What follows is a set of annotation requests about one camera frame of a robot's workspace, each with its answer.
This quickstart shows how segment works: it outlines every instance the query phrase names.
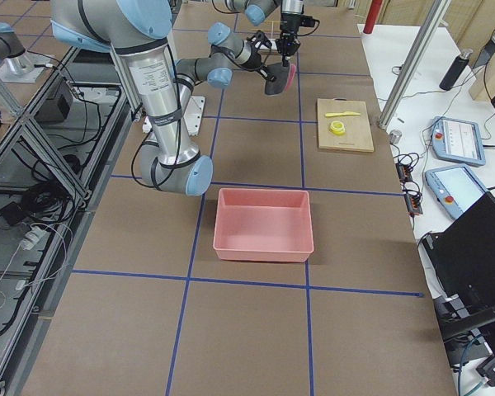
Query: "computer monitor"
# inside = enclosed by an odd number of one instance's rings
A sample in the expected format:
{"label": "computer monitor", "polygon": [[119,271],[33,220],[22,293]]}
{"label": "computer monitor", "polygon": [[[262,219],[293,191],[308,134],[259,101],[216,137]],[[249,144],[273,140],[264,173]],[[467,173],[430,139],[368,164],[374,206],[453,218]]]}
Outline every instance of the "computer monitor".
{"label": "computer monitor", "polygon": [[[474,314],[495,305],[495,197],[485,193],[433,241],[433,265],[445,292]],[[479,329],[495,355],[495,323]]]}

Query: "wooden cutting board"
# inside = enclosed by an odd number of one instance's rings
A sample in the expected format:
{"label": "wooden cutting board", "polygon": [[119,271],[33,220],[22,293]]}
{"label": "wooden cutting board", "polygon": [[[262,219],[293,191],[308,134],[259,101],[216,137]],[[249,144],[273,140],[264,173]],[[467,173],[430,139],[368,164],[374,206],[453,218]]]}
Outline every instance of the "wooden cutting board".
{"label": "wooden cutting board", "polygon": [[[326,113],[343,113],[344,111],[355,111],[361,115],[324,116]],[[345,125],[344,135],[337,136],[330,131],[330,123],[336,120]],[[369,117],[366,112],[366,104],[363,101],[318,99],[317,121],[320,149],[374,152]]]}

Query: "white table surface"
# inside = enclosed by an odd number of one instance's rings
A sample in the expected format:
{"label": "white table surface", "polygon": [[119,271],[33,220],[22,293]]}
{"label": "white table surface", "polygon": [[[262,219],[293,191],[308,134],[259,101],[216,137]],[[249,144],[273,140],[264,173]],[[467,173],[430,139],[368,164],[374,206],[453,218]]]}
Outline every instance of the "white table surface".
{"label": "white table surface", "polygon": [[[417,26],[377,25],[371,35],[362,34],[361,36],[370,74],[374,79],[376,95],[379,98],[381,108],[385,104],[385,101],[381,99],[386,100],[389,97],[389,93],[397,78],[392,73],[392,68],[403,64],[418,30],[419,27]],[[459,53],[460,51],[447,29],[443,27],[439,28],[427,48],[421,63],[418,65],[417,72],[404,96],[412,95],[415,92],[440,90],[438,84],[446,74],[455,56]],[[473,73],[469,68],[466,68],[456,83],[456,85],[459,85],[465,82],[463,87],[457,87],[448,92],[428,93],[403,99],[396,111],[395,117],[391,120],[387,128],[387,131],[398,129],[403,132],[403,136],[398,143],[401,153],[424,152],[426,147],[422,140],[422,130],[430,126],[432,119],[436,116],[477,122],[483,138],[488,137],[483,125],[495,113],[495,109],[489,102],[473,101],[469,95],[469,88],[473,85],[474,81]],[[458,96],[456,96],[450,109],[444,115],[446,108],[457,93]],[[492,138],[485,139],[483,143],[495,144],[495,116],[486,123],[486,126],[491,132]],[[428,139],[429,136],[430,131],[427,130],[424,137]],[[486,149],[485,155],[486,165],[472,167],[472,170],[486,187],[495,186],[495,149]],[[422,235],[430,231],[443,231],[453,221],[422,180],[424,171],[450,166],[453,163],[436,158],[432,152],[432,148],[427,155],[427,163],[425,162],[425,158],[420,160],[412,172],[412,178],[423,189],[423,215],[415,218],[414,236],[416,239],[419,239]],[[431,294],[433,297],[443,294],[443,291],[437,284],[432,265],[422,248],[420,256],[426,271],[427,283]],[[475,371],[475,367],[480,361],[482,360],[472,361],[464,368],[462,373],[462,394],[467,393],[480,381],[481,377]],[[485,385],[476,392],[476,395],[495,396],[495,388]]]}

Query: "black bottle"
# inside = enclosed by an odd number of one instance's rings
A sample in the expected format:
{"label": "black bottle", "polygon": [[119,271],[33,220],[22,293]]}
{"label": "black bottle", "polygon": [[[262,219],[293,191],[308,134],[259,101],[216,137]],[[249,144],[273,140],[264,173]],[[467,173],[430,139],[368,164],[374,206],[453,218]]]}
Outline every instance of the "black bottle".
{"label": "black bottle", "polygon": [[443,89],[444,91],[449,91],[455,85],[456,80],[459,79],[459,76],[462,74],[465,67],[468,65],[469,56],[471,56],[472,53],[473,53],[472,49],[462,50],[462,54],[460,54],[455,58],[455,60],[449,67],[449,70],[447,70],[447,73],[445,74],[444,78],[440,83],[440,89]]}

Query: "plastic bin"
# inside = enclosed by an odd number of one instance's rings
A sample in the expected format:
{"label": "plastic bin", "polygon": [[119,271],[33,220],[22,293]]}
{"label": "plastic bin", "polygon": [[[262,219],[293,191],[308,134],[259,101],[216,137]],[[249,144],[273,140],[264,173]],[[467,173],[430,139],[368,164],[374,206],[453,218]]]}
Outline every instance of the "plastic bin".
{"label": "plastic bin", "polygon": [[314,251],[308,192],[221,189],[213,248],[222,260],[304,262]]}

